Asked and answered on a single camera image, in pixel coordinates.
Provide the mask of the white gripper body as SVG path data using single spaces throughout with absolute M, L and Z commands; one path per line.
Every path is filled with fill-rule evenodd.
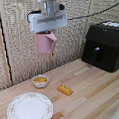
M 46 17 L 44 14 L 29 14 L 30 31 L 40 33 L 41 31 L 54 30 L 68 24 L 65 11 L 59 11 L 54 17 Z

